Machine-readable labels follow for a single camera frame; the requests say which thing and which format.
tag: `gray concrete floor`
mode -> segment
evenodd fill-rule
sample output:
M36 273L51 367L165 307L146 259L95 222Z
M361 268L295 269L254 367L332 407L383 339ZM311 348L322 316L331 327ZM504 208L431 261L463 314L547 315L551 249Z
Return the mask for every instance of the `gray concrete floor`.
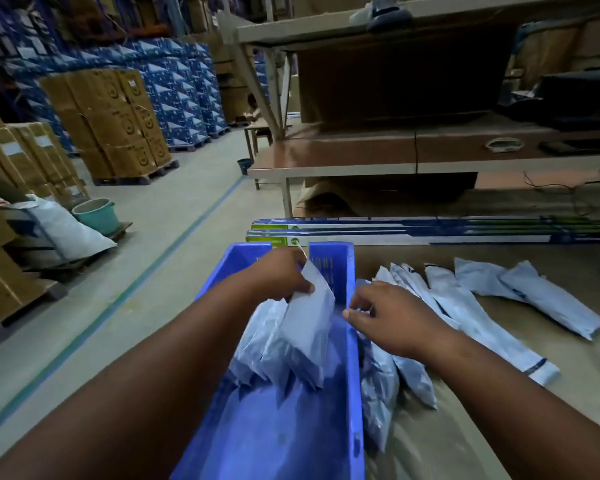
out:
M67 297L33 309L0 344L0 413L14 398L19 404L0 425L0 455L104 366L190 304L224 250L244 242L254 219L284 215L279 185L264 184L256 191L251 179L240 177L236 160L248 157L241 131L175 157L180 168L147 187L88 185L92 198L112 199L120 220L134 224L118 249L72 282ZM77 167L90 183L80 161ZM298 193L293 186L294 199ZM112 303L195 224L109 316ZM101 327L77 349L71 346L90 324L103 319L103 312L107 319ZM26 389L67 347L73 352L62 365L32 392Z

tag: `floor marking line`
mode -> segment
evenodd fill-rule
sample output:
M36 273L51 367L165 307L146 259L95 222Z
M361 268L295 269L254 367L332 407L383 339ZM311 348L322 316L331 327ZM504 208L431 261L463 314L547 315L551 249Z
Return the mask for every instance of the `floor marking line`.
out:
M51 375L64 364L107 320L109 320L120 307L135 293L135 291L144 284L145 281L158 269L167 259L193 234L200 224L207 220L220 205L236 190L241 183L247 180L247 177L240 177L229 189L211 206L206 209L193 224L180 234L167 249L165 249L155 261L149 265L113 302L104 309L104 311L88 325L69 345L67 345L56 357L47 364L26 386L24 386L13 398L0 410L0 427L14 412L37 391L37 389Z

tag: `electrical wire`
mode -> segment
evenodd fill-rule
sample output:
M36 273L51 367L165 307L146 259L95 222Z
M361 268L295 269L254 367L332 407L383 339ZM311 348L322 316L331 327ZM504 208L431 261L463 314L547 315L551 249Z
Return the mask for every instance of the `electrical wire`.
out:
M533 180L531 180L531 178L527 175L526 171L523 172L523 175L524 175L525 184L529 185L530 187L533 187L534 190L541 192L541 193L551 194L551 192L547 192L545 190L545 188L547 188L547 187L562 187L562 188L567 189L567 192L558 193L558 194L569 195L569 198L571 199L571 205L573 206L573 212L574 212L574 214L576 214L579 217L586 217L595 210L595 206L591 202L588 202L584 199L579 199L580 202L583 202L587 206L586 211L580 212L578 209L578 197L576 195L576 192L579 189L583 188L585 185L600 184L600 180L592 180L590 182L584 182L583 184L574 185L572 187L569 185L565 185L565 184L536 185L535 183L533 183Z

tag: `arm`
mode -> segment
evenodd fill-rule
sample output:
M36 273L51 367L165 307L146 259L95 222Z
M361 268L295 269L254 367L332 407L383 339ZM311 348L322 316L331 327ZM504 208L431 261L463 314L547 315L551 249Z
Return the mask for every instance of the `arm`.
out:
M104 368L0 459L7 479L167 479L268 298L310 292L300 249L232 274Z
M360 287L345 318L394 355L437 373L460 399L513 478L600 480L600 427L499 355L451 329L400 287Z

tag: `label on box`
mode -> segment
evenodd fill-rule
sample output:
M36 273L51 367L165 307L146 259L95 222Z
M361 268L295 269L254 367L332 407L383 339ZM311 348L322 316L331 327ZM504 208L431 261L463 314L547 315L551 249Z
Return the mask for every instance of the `label on box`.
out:
M49 139L49 137L47 135L36 136L36 143L38 144L38 146L42 146L43 148L45 146L53 146L54 145L53 143L51 143L51 140Z
M2 147L2 151L5 155L10 157L11 155L15 155L16 153L24 153L22 151L22 147L18 144L17 141L12 141L10 143L4 143L0 145Z

